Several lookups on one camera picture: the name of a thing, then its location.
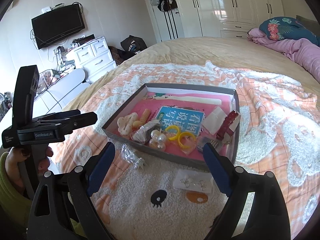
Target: pillow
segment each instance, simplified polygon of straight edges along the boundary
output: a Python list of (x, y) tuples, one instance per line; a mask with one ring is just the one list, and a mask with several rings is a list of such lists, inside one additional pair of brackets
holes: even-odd
[(309, 31), (315, 35), (320, 36), (320, 24), (316, 21), (306, 19), (300, 15), (297, 15), (297, 20), (300, 21)]

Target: white chest of drawers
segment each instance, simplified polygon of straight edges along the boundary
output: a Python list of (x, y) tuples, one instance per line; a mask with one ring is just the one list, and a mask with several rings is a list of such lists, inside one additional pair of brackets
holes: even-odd
[(90, 84), (116, 68), (116, 62), (104, 37), (96, 38), (70, 51), (67, 59), (74, 60), (76, 68), (85, 71), (85, 80)]

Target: white wardrobe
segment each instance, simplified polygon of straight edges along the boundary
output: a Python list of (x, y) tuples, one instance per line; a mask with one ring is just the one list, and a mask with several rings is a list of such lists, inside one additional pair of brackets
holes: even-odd
[(281, 0), (177, 0), (185, 37), (244, 38), (265, 20), (284, 16)]

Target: tv screen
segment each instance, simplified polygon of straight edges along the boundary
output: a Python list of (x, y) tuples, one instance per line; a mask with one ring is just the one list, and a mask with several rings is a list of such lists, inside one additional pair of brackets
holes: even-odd
[(54, 45), (85, 28), (78, 4), (44, 13), (31, 22), (38, 49)]

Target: cartoon eye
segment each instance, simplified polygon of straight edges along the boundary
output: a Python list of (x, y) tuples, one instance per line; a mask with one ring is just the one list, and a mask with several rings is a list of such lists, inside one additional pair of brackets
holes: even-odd
[(161, 203), (166, 199), (167, 192), (164, 190), (158, 190), (151, 196), (151, 203), (153, 204), (153, 207), (161, 207)]
[(187, 199), (195, 204), (204, 204), (208, 201), (208, 196), (204, 193), (190, 191), (187, 193)]

